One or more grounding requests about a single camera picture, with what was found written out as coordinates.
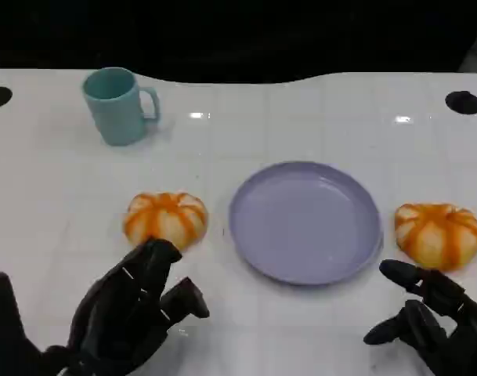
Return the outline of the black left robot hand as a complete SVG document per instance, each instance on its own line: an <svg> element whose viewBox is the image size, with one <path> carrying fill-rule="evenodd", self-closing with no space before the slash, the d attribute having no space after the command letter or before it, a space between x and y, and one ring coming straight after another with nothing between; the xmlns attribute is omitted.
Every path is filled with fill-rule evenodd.
<svg viewBox="0 0 477 376"><path fill-rule="evenodd" d="M71 322L68 375L131 374L159 350L171 327L187 316L209 317L190 278L165 287L181 258L170 241L150 238L90 287Z"/></svg>

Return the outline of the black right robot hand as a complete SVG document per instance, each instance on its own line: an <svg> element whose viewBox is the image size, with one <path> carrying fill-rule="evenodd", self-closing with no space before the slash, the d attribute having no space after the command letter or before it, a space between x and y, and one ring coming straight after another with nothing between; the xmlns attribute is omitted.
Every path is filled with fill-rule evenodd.
<svg viewBox="0 0 477 376"><path fill-rule="evenodd" d="M399 339L416 350L435 375L477 375L477 302L438 270L386 259L381 273L407 292L409 299L394 316L364 337L368 345Z"/></svg>

